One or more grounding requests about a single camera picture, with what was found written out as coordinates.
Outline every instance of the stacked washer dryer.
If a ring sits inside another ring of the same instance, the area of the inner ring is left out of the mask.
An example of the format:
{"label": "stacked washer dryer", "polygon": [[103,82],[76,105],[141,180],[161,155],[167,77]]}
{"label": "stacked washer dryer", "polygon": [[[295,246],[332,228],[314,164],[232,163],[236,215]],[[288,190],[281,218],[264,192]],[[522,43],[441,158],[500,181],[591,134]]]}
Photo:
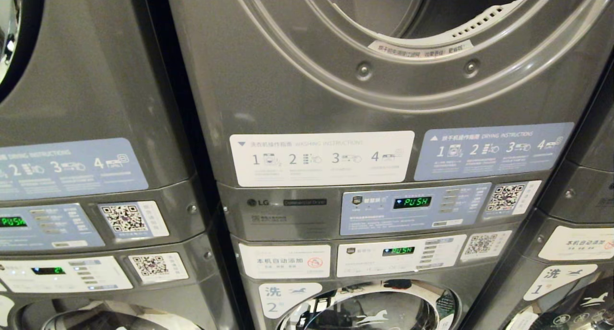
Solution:
{"label": "stacked washer dryer", "polygon": [[614,73],[464,329],[614,329]]}
{"label": "stacked washer dryer", "polygon": [[1,0],[0,329],[237,329],[145,0]]}
{"label": "stacked washer dryer", "polygon": [[458,328],[612,0],[170,0],[255,326]]}

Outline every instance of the qr code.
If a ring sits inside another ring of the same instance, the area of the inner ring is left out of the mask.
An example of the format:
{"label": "qr code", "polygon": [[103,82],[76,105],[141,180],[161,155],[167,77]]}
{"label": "qr code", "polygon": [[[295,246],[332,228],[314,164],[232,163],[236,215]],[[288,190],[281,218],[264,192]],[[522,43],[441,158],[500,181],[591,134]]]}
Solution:
{"label": "qr code", "polygon": [[488,203],[487,212],[513,209],[520,199],[522,190],[524,190],[524,184],[498,186]]}
{"label": "qr code", "polygon": [[100,208],[116,232],[142,232],[147,230],[143,215],[136,205],[109,205]]}
{"label": "qr code", "polygon": [[484,236],[472,236],[465,247],[465,255],[487,253],[493,248],[493,243],[498,234],[485,234]]}
{"label": "qr code", "polygon": [[132,256],[130,259],[141,276],[169,274],[163,256]]}

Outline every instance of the lg logo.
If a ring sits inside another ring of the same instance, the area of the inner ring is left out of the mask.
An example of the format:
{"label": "lg logo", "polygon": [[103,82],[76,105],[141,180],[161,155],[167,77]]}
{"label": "lg logo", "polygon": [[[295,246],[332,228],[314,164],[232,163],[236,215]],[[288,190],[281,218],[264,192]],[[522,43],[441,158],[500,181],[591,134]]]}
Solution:
{"label": "lg logo", "polygon": [[248,199],[248,205],[249,206],[269,205],[269,202],[267,199],[264,199],[264,200]]}

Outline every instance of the washing machine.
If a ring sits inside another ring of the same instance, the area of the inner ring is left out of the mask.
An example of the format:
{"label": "washing machine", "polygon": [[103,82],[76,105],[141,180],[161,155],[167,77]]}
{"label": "washing machine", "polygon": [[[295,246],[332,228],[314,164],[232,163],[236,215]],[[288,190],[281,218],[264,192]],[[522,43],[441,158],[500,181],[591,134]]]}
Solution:
{"label": "washing machine", "polygon": [[217,192],[202,191],[145,0],[1,2],[0,255],[204,232]]}
{"label": "washing machine", "polygon": [[535,210],[472,308],[467,330],[614,328],[614,226]]}
{"label": "washing machine", "polygon": [[182,243],[0,258],[3,330],[235,330],[213,231]]}
{"label": "washing machine", "polygon": [[614,41],[612,0],[169,1],[254,241],[521,220]]}

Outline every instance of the digital display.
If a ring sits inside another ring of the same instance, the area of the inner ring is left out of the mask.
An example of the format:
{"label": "digital display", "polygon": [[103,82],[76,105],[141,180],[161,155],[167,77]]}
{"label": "digital display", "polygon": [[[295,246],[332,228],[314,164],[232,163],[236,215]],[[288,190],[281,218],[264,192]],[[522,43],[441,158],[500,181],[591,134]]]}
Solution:
{"label": "digital display", "polygon": [[0,228],[2,227],[28,227],[26,221],[19,216],[0,218]]}
{"label": "digital display", "polygon": [[397,198],[394,200],[394,206],[392,208],[422,208],[423,206],[429,206],[432,198],[433,197]]}
{"label": "digital display", "polygon": [[61,267],[32,268],[32,271],[37,275],[66,275]]}
{"label": "digital display", "polygon": [[412,254],[416,247],[395,247],[385,248],[382,252],[382,256],[401,256],[402,254]]}

